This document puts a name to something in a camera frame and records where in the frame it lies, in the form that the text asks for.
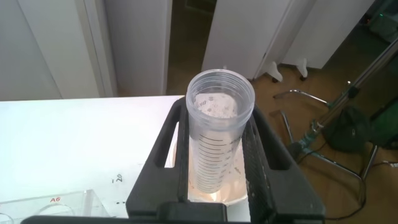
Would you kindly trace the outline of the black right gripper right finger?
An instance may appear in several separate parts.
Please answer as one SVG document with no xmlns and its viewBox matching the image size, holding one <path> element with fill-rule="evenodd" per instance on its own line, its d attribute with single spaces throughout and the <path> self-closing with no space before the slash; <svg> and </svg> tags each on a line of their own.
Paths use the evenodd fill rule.
<svg viewBox="0 0 398 224">
<path fill-rule="evenodd" d="M 325 206 L 255 106 L 242 135 L 252 223 L 323 223 Z"/>
</svg>

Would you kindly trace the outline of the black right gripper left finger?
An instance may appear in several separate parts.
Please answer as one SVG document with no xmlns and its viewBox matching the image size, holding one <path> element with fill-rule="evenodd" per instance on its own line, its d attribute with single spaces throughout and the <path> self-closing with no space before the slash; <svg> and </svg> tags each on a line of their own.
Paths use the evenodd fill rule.
<svg viewBox="0 0 398 224">
<path fill-rule="evenodd" d="M 177 150 L 173 168 L 165 162 L 175 128 Z M 189 127 L 185 98 L 171 107 L 144 167 L 126 201 L 129 218 L 153 218 L 165 203 L 188 201 Z"/>
</svg>

